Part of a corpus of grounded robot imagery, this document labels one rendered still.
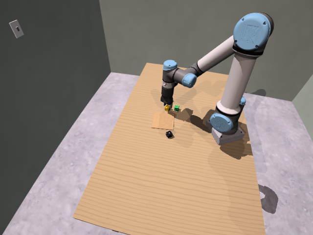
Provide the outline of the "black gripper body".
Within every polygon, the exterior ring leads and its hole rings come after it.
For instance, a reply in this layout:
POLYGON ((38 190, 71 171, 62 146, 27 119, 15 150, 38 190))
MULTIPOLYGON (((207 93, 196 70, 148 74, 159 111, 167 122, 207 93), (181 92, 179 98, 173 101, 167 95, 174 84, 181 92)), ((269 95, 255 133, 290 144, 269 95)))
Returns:
POLYGON ((171 105, 173 103, 173 93, 174 93, 174 87, 177 85, 177 82, 173 83, 166 83, 162 81, 162 89, 161 89, 161 98, 160 101, 167 104, 171 105))

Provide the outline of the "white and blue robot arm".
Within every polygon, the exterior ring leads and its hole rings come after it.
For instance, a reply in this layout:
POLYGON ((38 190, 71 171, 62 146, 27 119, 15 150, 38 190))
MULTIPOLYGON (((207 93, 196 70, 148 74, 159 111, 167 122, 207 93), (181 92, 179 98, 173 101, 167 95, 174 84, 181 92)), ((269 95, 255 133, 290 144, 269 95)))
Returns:
POLYGON ((246 104, 243 94, 254 64, 263 55, 273 29, 274 22, 269 14, 248 14, 238 21, 233 36, 189 68, 182 70, 175 61, 165 61, 162 80, 192 88, 197 77, 235 54, 222 99, 217 102, 215 112, 210 118, 210 124, 219 133, 233 135, 238 130, 238 120, 246 104))

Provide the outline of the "black die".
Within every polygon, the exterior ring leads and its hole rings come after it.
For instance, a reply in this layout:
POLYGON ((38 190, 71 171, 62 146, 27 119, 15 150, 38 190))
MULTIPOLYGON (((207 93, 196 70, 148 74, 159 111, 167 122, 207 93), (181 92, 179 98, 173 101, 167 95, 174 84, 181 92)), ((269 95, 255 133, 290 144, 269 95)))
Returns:
POLYGON ((167 136, 167 138, 172 137, 172 135, 173 135, 173 133, 172 133, 171 131, 166 132, 166 136, 167 136))

